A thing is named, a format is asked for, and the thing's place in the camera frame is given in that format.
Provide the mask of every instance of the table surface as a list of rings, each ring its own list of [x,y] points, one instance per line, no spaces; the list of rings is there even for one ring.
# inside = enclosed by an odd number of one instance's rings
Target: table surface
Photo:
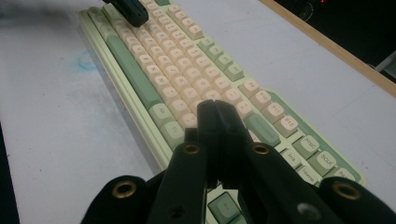
[[[362,75],[370,68],[351,67],[257,0],[178,2],[396,210],[396,100]],[[2,3],[0,120],[21,223],[79,223],[109,180],[160,172],[79,26],[80,10],[103,3]]]

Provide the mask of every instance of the brown edge trim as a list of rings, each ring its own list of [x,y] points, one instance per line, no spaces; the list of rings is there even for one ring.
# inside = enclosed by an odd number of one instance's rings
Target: brown edge trim
[[[396,98],[396,84],[379,74],[372,67],[362,62],[360,59],[341,48],[339,45],[330,40],[327,36],[323,35],[321,32],[307,24],[306,22],[300,20],[294,14],[283,8],[279,3],[274,0],[259,0],[267,7],[271,8],[275,13],[281,16],[286,21],[290,22],[297,29],[311,37],[323,48],[331,52],[337,58],[341,59],[349,66],[354,68],[356,71],[370,79],[375,85],[382,88],[390,95]]]

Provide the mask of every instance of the green space bar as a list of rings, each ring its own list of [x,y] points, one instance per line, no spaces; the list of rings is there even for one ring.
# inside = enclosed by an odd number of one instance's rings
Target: green space bar
[[[122,40],[118,36],[109,36],[106,43],[119,63],[123,73],[136,91],[136,94],[139,96],[143,106],[149,110],[152,106],[162,103],[163,100],[160,95],[155,91],[149,79],[146,77],[139,64],[134,60],[132,54],[125,47]]]

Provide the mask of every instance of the keyboard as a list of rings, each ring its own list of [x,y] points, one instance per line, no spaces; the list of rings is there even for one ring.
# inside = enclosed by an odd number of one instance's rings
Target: keyboard
[[[162,169],[204,100],[234,105],[254,141],[274,147],[317,186],[327,176],[365,178],[279,94],[263,87],[173,1],[141,0],[149,20],[136,28],[110,4],[79,12],[81,26]],[[207,194],[207,223],[246,223],[236,190]]]

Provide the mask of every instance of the white table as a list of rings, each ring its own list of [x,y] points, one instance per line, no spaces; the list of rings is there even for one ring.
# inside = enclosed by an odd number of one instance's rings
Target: white table
[[[393,96],[259,1],[178,2],[396,210]],[[160,171],[79,27],[102,2],[2,3],[0,120],[21,223],[79,223],[112,178]]]

